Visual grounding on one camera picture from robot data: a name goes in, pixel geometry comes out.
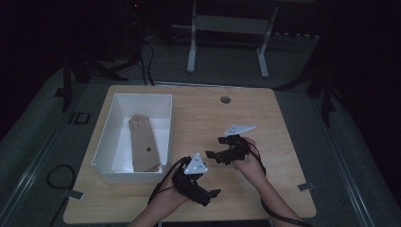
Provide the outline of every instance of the wooden surface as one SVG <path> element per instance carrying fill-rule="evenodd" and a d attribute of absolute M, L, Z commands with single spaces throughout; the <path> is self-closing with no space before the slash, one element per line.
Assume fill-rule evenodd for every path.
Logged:
<path fill-rule="evenodd" d="M 146 207 L 155 187 L 155 184 L 106 184 L 91 166 L 114 93 L 172 94 L 174 137 L 171 164 L 199 152 L 209 168 L 209 172 L 198 180 L 199 185 L 208 191 L 221 189 L 218 197 L 206 207 L 189 201 L 164 221 L 262 219 L 268 216 L 260 205 L 257 192 L 238 170 L 232 165 L 218 165 L 204 154 L 205 150 L 228 148 L 218 143 L 218 137 L 223 136 L 232 124 L 256 126 L 255 130 L 241 136 L 255 140 L 268 179 L 301 217 L 316 215 L 309 191 L 299 191 L 297 187 L 305 183 L 305 177 L 272 90 L 115 85 L 106 96 L 74 187 L 85 195 L 81 201 L 68 202 L 65 222 L 129 222 Z M 221 103 L 222 96 L 228 96 L 231 103 Z"/>

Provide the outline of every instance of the white plastic piece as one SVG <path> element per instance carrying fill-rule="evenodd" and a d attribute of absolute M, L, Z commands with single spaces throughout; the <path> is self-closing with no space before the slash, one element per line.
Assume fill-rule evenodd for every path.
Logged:
<path fill-rule="evenodd" d="M 224 132 L 224 135 L 228 136 L 228 135 L 241 134 L 245 131 L 250 131 L 255 128 L 256 128 L 255 125 L 231 125 L 231 127 Z"/>
<path fill-rule="evenodd" d="M 188 166 L 185 169 L 185 174 L 190 175 L 190 174 L 200 174 L 200 173 L 205 173 L 207 172 L 208 169 L 204 165 L 203 160 L 201 159 L 201 155 L 197 153 L 192 161 L 188 164 Z"/>

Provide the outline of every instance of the black bracket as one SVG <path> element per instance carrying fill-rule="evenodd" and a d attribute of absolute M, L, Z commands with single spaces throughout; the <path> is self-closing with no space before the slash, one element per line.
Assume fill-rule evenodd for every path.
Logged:
<path fill-rule="evenodd" d="M 244 160 L 250 152 L 248 142 L 239 136 L 229 135 L 227 137 L 219 137 L 218 142 L 220 144 L 227 144 L 228 149 L 220 152 L 206 150 L 206 156 L 210 159 L 215 159 L 218 164 L 224 163 L 229 165 L 234 160 Z"/>
<path fill-rule="evenodd" d="M 189 165 L 191 160 L 191 157 L 183 158 L 183 162 L 181 162 L 180 166 L 172 177 L 172 182 L 180 194 L 186 196 L 192 201 L 206 206 L 210 202 L 210 199 L 218 196 L 218 193 L 220 193 L 221 190 L 216 189 L 208 192 L 202 187 L 198 186 L 197 179 L 203 175 L 202 173 L 186 175 L 184 170 L 185 167 Z"/>

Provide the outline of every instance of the electrical cord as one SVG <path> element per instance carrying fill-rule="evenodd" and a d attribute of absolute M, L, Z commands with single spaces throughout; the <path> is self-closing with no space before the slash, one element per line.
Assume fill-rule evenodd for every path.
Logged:
<path fill-rule="evenodd" d="M 56 170 L 59 170 L 61 168 L 67 168 L 71 173 L 71 181 L 67 185 L 56 185 L 56 184 L 51 182 L 52 175 L 56 172 Z M 46 175 L 46 182 L 50 187 L 55 188 L 55 189 L 69 190 L 69 191 L 73 190 L 76 179 L 77 179 L 77 174 L 76 174 L 75 170 L 69 165 L 56 166 L 56 167 L 52 168 Z M 65 197 L 62 200 L 62 203 L 59 206 L 59 209 L 57 210 L 56 214 L 52 218 L 52 220 L 51 220 L 51 222 L 49 224 L 49 227 L 53 227 L 54 226 L 54 222 L 56 221 L 57 217 L 59 216 L 61 210 L 65 207 L 65 205 L 68 202 L 68 200 L 69 200 L 68 197 Z"/>
<path fill-rule="evenodd" d="M 149 200 L 148 200 L 148 204 L 150 204 L 151 201 L 153 201 L 153 199 L 157 196 L 157 194 L 167 191 L 168 189 L 174 188 L 175 186 L 171 186 L 168 188 L 165 188 L 163 190 L 160 190 L 160 187 L 163 185 L 163 183 L 166 181 L 167 177 L 171 174 L 171 172 L 177 167 L 177 165 L 181 164 L 184 161 L 185 157 L 181 158 L 179 161 L 177 161 L 172 167 L 171 169 L 167 172 L 167 174 L 164 176 L 164 178 L 157 183 L 156 187 L 153 189 L 153 192 L 151 193 Z"/>
<path fill-rule="evenodd" d="M 259 152 L 259 150 L 257 149 L 257 147 L 256 147 L 254 144 L 252 144 L 252 143 L 250 143 L 250 142 L 248 142 L 248 141 L 246 141 L 246 143 L 248 144 L 248 146 L 252 146 L 252 147 L 255 148 L 257 154 L 253 153 L 251 150 L 249 150 L 249 153 L 251 153 L 251 154 L 256 158 L 256 160 L 259 162 L 260 166 L 262 167 L 263 172 L 264 172 L 265 175 L 266 175 L 266 169 L 265 169 L 265 167 L 263 166 L 263 163 L 262 163 L 262 159 L 261 159 L 261 157 L 260 157 L 260 152 Z M 297 220 L 297 219 L 286 218 L 286 217 L 282 217 L 282 216 L 280 216 L 280 215 L 277 215 L 276 213 L 274 213 L 273 211 L 271 211 L 271 210 L 269 209 L 269 207 L 262 201 L 262 199 L 260 199 L 260 202 L 262 203 L 262 207 L 263 207 L 263 209 L 266 211 L 266 213 L 268 213 L 268 214 L 269 214 L 271 217 L 273 217 L 273 218 L 279 219 L 279 220 L 281 220 L 281 221 L 284 221 L 284 222 L 287 222 L 287 223 L 290 223 L 290 224 L 293 224 L 293 225 L 298 225 L 298 226 L 303 226 L 303 227 L 313 227 L 313 226 L 312 226 L 311 224 L 309 224 L 309 223 L 306 223 L 306 222 L 303 222 L 303 221 L 300 221 L 300 220 Z"/>
<path fill-rule="evenodd" d="M 144 44 L 144 45 L 150 49 L 151 55 L 150 55 L 150 59 L 148 62 L 148 66 L 145 66 L 145 62 L 144 62 L 144 59 L 142 58 L 142 55 L 139 57 L 139 61 L 141 62 L 141 65 L 142 65 L 142 68 L 141 68 L 142 69 L 142 79 L 144 81 L 144 84 L 148 85 L 147 84 L 147 76 L 148 76 L 150 85 L 154 86 L 155 84 L 154 84 L 153 78 L 151 77 L 151 73 L 150 73 L 150 66 L 153 61 L 154 50 L 149 44 Z"/>

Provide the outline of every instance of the dark floor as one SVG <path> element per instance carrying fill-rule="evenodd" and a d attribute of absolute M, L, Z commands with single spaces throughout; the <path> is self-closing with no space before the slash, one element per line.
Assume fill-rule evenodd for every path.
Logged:
<path fill-rule="evenodd" d="M 319 40 L 272 37 L 266 55 L 271 77 L 262 79 L 254 46 L 249 43 L 238 45 L 237 41 L 227 43 L 223 40 L 211 44 L 207 36 L 207 39 L 200 40 L 195 73 L 187 74 L 187 36 L 179 36 L 176 42 L 168 44 L 156 43 L 155 38 L 147 40 L 154 51 L 150 68 L 156 85 L 180 83 L 265 88 L 285 84 L 300 76 Z M 150 60 L 150 56 L 150 48 L 144 46 L 145 62 Z M 9 226 L 49 226 L 54 219 L 54 226 L 69 226 L 62 221 L 62 210 L 57 214 L 62 202 L 61 192 L 49 187 L 45 177 L 54 166 L 60 164 L 68 164 L 78 171 L 108 88 L 116 83 L 142 84 L 140 67 L 135 65 L 119 73 L 129 79 L 127 82 L 94 75 L 88 84 L 74 83 L 73 103 L 67 113 L 61 112 L 62 100 L 53 96 L 62 86 L 61 71 L 47 80 L 0 144 L 0 204 L 4 204 L 2 221 L 7 219 Z M 309 98 L 305 93 L 309 82 L 285 92 L 276 92 L 305 177 L 317 185 L 311 194 L 318 214 L 306 221 L 314 226 L 399 226 L 399 207 L 383 181 L 353 118 L 340 101 L 333 98 L 336 111 L 330 114 L 331 127 L 327 128 L 319 114 L 322 98 Z M 72 112 L 90 113 L 89 124 L 68 124 Z M 21 198 L 13 197 L 12 193 L 21 176 L 26 173 L 26 169 L 35 167 L 30 164 L 38 157 L 42 162 L 33 171 L 36 174 L 32 181 L 27 183 L 29 190 L 23 190 L 25 194 Z M 351 177 L 352 181 L 347 182 L 347 177 Z M 61 183 L 68 181 L 68 176 L 60 177 Z M 364 207 L 357 207 L 360 203 L 354 204 L 355 201 L 362 201 Z M 9 218 L 4 217 L 4 208 L 12 204 L 14 212 Z M 266 221 L 166 223 L 166 226 L 189 224 L 266 226 Z M 99 223 L 74 226 L 124 225 Z"/>

